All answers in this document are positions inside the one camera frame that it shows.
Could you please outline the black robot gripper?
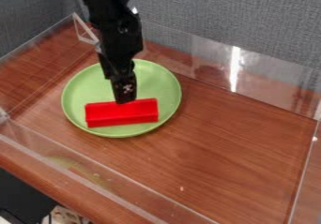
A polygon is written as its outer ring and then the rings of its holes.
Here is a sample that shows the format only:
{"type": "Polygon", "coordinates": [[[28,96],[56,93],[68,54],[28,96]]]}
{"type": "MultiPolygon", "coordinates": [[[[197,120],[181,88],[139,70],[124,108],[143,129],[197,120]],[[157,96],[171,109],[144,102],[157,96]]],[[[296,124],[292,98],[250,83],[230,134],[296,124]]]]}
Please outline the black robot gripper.
{"type": "Polygon", "coordinates": [[[136,76],[132,57],[143,50],[141,23],[129,0],[81,0],[89,12],[89,23],[99,32],[97,53],[104,78],[109,80],[115,102],[136,99],[136,76]]]}

